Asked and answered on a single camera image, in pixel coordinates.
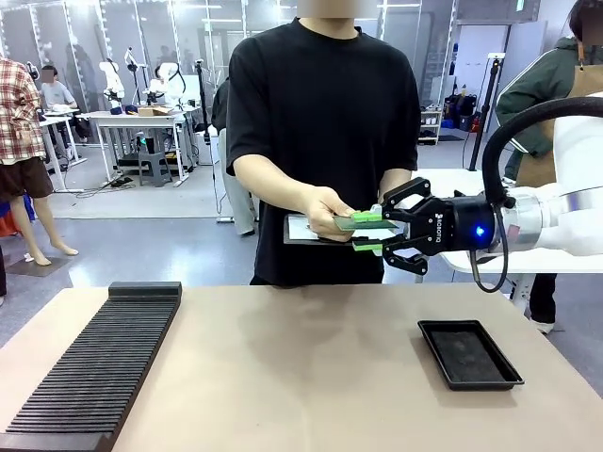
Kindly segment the black Robotiq right gripper body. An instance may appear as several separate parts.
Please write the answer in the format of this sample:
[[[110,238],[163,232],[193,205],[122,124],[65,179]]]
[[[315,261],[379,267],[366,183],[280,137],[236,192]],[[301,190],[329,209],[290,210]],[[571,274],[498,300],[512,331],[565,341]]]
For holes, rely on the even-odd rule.
[[[410,210],[408,237],[416,250],[434,256],[458,250],[485,250],[494,237],[496,218],[483,194],[423,199]]]

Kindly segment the green PCB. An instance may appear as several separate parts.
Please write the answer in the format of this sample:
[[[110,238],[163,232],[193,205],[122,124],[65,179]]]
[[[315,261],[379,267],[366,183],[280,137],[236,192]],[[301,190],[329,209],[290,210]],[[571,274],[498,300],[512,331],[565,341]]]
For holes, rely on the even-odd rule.
[[[334,223],[341,231],[397,229],[396,223],[383,219],[381,215],[355,213],[350,217],[334,217]]]

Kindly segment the person's left forearm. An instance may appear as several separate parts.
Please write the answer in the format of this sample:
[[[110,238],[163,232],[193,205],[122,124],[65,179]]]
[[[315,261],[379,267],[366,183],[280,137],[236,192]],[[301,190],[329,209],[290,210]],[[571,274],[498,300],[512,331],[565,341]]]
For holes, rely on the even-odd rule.
[[[412,179],[413,172],[407,169],[389,169],[383,174],[379,186],[379,202],[383,202],[384,195]]]

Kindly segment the person's right forearm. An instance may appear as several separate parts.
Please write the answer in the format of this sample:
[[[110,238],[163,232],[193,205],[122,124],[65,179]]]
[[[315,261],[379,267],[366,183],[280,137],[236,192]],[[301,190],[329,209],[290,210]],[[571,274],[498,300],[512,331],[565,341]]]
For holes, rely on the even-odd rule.
[[[233,165],[236,178],[261,201],[282,209],[308,213],[324,189],[287,176],[268,158],[259,154],[239,157]]]

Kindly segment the black slotted PCB rack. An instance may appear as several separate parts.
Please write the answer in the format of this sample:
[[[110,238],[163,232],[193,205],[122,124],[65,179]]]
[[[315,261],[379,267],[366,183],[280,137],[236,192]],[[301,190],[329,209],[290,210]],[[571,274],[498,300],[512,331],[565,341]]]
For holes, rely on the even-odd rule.
[[[111,452],[180,307],[179,282],[115,282],[0,433],[0,452]]]

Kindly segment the person's right hand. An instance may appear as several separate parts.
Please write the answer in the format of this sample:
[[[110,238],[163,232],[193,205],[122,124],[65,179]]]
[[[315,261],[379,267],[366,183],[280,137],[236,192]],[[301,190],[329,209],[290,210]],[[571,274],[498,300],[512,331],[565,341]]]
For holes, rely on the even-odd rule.
[[[304,214],[308,218],[310,230],[318,237],[341,243],[350,240],[352,232],[342,231],[334,219],[349,218],[353,213],[354,210],[333,189],[310,187]]]

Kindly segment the white storage shelf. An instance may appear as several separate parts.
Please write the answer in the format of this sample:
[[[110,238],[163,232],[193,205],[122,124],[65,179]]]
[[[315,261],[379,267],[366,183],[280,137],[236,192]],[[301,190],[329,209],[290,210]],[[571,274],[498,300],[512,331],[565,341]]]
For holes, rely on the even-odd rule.
[[[436,145],[439,141],[442,122],[441,109],[426,109],[421,112],[421,125],[418,143]]]

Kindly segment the dark grey foam pad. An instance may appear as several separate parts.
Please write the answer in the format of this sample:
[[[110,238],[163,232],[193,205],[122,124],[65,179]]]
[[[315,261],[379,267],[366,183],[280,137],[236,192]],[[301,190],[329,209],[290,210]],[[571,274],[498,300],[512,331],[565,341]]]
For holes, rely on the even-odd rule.
[[[476,333],[436,331],[432,340],[453,382],[504,381]]]

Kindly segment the black tripod stand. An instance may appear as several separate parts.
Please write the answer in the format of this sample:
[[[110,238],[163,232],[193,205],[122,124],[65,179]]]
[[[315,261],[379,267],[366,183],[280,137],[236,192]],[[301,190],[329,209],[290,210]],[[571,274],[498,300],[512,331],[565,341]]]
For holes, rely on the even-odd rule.
[[[472,150],[470,162],[469,162],[469,171],[475,171],[477,169],[477,161],[479,157],[479,152],[481,148],[481,141],[484,134],[485,125],[487,123],[487,119],[490,113],[492,97],[494,94],[495,87],[497,86],[497,78],[498,73],[502,67],[503,61],[505,59],[505,53],[490,53],[488,55],[488,60],[492,62],[490,68],[490,77],[488,80],[487,89],[485,92],[485,98],[482,103],[482,109],[480,114],[480,122],[477,130],[477,134],[475,137],[474,147]]]

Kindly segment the person in black t-shirt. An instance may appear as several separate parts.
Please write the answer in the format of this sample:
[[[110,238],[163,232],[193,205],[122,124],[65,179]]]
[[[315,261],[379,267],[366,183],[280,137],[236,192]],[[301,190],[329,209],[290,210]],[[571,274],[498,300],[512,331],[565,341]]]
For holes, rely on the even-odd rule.
[[[379,203],[387,170],[416,170],[420,105],[412,66],[354,23],[374,5],[299,0],[291,23],[236,47],[226,127],[230,175],[236,177],[239,157],[259,154],[299,182],[333,189],[355,213]],[[355,251],[349,240],[285,244],[286,216],[306,215],[258,200],[253,284],[382,281],[383,260]]]

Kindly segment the black plastic tray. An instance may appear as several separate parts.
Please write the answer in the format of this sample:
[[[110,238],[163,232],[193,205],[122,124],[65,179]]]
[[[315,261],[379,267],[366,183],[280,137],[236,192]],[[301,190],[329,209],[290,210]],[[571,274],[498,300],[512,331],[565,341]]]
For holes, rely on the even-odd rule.
[[[524,383],[523,378],[503,354],[502,350],[498,347],[495,340],[491,337],[480,321],[420,320],[417,322],[417,326],[420,329],[423,338],[432,353],[432,356],[437,362],[440,373],[450,390],[457,392],[505,392],[510,391],[512,388]],[[505,380],[499,382],[486,381],[468,383],[451,381],[441,360],[440,353],[432,340],[432,334],[436,331],[468,331],[476,333]]]

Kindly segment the person in green jacket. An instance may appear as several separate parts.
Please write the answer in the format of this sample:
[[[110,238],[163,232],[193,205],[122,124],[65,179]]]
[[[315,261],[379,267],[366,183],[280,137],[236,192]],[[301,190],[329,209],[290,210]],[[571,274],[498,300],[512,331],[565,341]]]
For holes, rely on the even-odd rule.
[[[603,0],[576,0],[569,13],[572,37],[555,47],[513,79],[498,95],[497,121],[508,122],[529,107],[557,99],[603,92]],[[526,129],[511,140],[504,179],[516,186],[554,183],[553,122]]]

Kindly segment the person in light trousers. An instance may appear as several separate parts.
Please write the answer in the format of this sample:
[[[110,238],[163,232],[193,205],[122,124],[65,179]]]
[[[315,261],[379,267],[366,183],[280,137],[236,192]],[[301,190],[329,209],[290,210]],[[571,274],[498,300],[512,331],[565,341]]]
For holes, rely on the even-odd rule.
[[[255,205],[252,195],[240,182],[227,173],[227,102],[229,93],[229,77],[220,84],[212,104],[211,124],[218,133],[220,167],[225,192],[233,211],[236,232],[241,236],[255,234]]]

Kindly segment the grey plastic stool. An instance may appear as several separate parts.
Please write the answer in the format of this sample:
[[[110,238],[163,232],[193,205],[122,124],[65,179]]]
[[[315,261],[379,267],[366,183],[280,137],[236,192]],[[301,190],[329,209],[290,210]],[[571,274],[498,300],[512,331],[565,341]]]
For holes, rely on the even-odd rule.
[[[139,183],[162,187],[172,181],[171,171],[164,153],[139,151]]]

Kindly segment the long white workbench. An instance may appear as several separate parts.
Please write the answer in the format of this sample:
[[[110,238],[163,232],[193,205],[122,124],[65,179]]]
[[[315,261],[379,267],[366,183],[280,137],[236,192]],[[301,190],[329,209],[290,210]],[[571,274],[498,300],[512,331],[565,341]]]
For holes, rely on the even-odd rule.
[[[198,164],[193,152],[196,140],[191,127],[194,115],[201,111],[200,107],[185,105],[183,110],[174,109],[164,116],[113,115],[109,111],[96,111],[80,114],[78,118],[90,121],[97,134],[108,182],[117,178],[119,159],[129,149],[129,137],[138,131],[171,130],[178,169],[178,178],[173,186],[178,187],[189,178],[189,172]]]

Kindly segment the white desk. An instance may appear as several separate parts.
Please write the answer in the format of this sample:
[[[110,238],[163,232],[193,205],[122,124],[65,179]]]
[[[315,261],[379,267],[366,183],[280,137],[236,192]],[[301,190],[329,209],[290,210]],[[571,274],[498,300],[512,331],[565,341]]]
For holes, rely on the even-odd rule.
[[[86,191],[85,188],[76,187],[69,188],[66,185],[67,173],[73,167],[84,164],[88,161],[87,158],[81,157],[78,153],[78,149],[76,143],[73,138],[73,134],[69,125],[70,118],[67,116],[45,116],[44,120],[41,121],[41,132],[42,138],[45,146],[45,150],[47,156],[49,158],[50,166],[54,170],[55,178],[57,180],[57,187],[54,188],[54,191],[59,194],[74,194],[79,195]],[[68,133],[68,139],[71,143],[70,150],[68,150],[64,146],[64,142],[62,139],[62,135],[57,129],[59,124],[65,125],[65,130]],[[61,170],[61,163],[59,162],[59,158],[57,156],[57,150],[52,143],[52,139],[50,138],[50,132],[53,131],[57,134],[56,142],[57,148],[62,152],[62,158],[65,160],[66,170]]]

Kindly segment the seated person in grey shirt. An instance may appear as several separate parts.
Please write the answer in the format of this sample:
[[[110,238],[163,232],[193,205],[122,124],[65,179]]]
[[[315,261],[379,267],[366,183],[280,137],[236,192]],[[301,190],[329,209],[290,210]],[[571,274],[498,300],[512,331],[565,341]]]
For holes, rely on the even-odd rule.
[[[58,112],[65,108],[79,109],[73,95],[58,80],[57,69],[52,65],[45,65],[41,68],[41,95],[48,110]],[[89,141],[90,129],[88,126],[82,125],[75,117],[70,118],[70,126],[75,128],[75,132],[82,143]]]

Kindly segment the dark floor mat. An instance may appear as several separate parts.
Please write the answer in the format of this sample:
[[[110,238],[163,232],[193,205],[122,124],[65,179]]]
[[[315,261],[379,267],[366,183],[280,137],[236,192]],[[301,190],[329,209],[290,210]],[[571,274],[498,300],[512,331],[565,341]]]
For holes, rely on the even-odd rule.
[[[13,275],[43,278],[59,270],[63,266],[66,266],[71,262],[71,260],[53,257],[50,262],[51,264],[49,266],[40,266],[34,260],[27,261],[25,259],[22,259],[19,262],[7,266],[6,273]]]

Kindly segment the mannequin in plaid shirt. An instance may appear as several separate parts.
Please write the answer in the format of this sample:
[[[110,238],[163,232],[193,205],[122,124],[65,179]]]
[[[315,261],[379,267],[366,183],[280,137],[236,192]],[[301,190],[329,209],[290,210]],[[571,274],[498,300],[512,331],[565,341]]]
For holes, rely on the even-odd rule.
[[[40,107],[41,97],[25,66],[0,56],[0,203],[9,204],[33,261],[49,266],[32,230],[25,196],[32,200],[51,245],[69,256],[78,251],[62,240],[48,203],[54,188],[44,163]]]

